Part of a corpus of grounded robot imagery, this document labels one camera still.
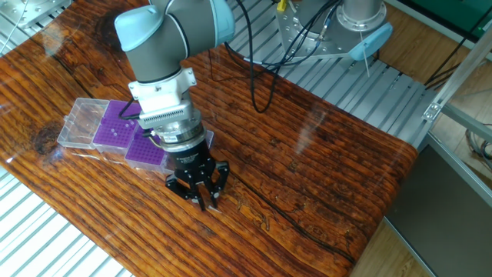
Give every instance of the wooden table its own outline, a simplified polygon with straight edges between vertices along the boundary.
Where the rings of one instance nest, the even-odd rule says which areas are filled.
[[[247,75],[223,48],[213,68],[207,52],[183,62],[211,153],[231,164],[220,212],[163,175],[57,145],[76,98],[130,98],[113,21],[145,3],[77,1],[0,59],[2,166],[138,276],[349,275],[417,151],[283,79],[257,114],[246,78],[218,80]],[[260,106],[271,80],[257,78]]]

